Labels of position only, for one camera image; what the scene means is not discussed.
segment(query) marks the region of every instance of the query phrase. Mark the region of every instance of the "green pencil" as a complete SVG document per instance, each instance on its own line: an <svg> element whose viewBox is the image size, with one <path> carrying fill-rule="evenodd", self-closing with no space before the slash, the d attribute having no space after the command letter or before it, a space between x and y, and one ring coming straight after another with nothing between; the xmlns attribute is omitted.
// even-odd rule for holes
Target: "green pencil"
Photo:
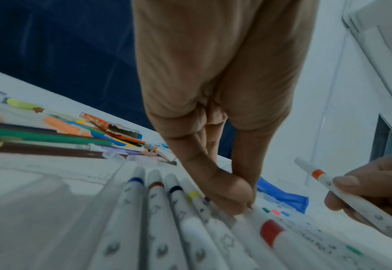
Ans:
<svg viewBox="0 0 392 270"><path fill-rule="evenodd" d="M23 140L23 141L73 143L78 145L87 145L93 143L97 145L113 146L113 143L108 140L92 139L88 137L65 135L59 133L57 134L33 133L33 132L25 132L25 131L0 129L0 140L7 141L8 139Z"/></svg>

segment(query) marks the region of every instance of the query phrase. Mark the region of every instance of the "dark blue band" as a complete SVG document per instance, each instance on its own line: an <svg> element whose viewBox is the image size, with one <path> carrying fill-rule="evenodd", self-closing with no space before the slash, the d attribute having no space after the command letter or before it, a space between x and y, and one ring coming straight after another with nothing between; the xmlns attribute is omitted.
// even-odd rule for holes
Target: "dark blue band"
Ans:
<svg viewBox="0 0 392 270"><path fill-rule="evenodd" d="M128 181L128 183L129 182L139 182L141 185L144 185L144 181L141 179L141 178L138 178L138 177L133 177L133 178L131 178L129 181Z"/></svg>
<svg viewBox="0 0 392 270"><path fill-rule="evenodd" d="M172 194L174 191L177 191L177 190L183 191L183 188L180 187L179 185L173 186L173 187L169 190L169 194Z"/></svg>

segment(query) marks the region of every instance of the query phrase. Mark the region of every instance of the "yellow band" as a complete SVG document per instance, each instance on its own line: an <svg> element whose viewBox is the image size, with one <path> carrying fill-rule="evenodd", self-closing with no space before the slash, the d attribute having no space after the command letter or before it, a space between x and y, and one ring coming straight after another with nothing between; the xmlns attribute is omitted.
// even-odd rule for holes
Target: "yellow band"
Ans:
<svg viewBox="0 0 392 270"><path fill-rule="evenodd" d="M189 194L187 194L187 197L188 197L188 199L189 199L190 201L192 201L192 199L193 199L194 197L197 197L197 196L199 196L199 193L198 193L196 190L194 190L194 191L190 192Z"/></svg>

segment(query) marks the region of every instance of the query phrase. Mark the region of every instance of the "blue fabric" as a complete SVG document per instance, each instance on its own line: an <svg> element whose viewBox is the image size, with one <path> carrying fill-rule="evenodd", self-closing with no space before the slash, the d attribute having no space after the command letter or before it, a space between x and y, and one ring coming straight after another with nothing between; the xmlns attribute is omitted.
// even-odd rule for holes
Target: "blue fabric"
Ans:
<svg viewBox="0 0 392 270"><path fill-rule="evenodd" d="M309 204L309 198L297 194L286 193L260 177L257 183L258 191L274 197L276 200L286 203L298 212L305 214Z"/></svg>
<svg viewBox="0 0 392 270"><path fill-rule="evenodd" d="M153 129L130 0L0 0L0 72ZM234 137L227 122L220 155L230 157Z"/></svg>

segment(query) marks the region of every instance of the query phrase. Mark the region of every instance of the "green color mark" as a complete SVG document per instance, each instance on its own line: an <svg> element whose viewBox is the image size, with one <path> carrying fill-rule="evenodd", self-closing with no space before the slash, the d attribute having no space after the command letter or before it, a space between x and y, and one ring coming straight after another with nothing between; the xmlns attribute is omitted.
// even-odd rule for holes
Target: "green color mark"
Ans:
<svg viewBox="0 0 392 270"><path fill-rule="evenodd" d="M356 254L356 255L359 255L359 256L362 256L362 255L363 255L362 252L358 251L358 250L355 249L354 247L351 247L351 246L346 246L346 247L347 247L347 249L348 249L349 251L353 252L353 253Z"/></svg>

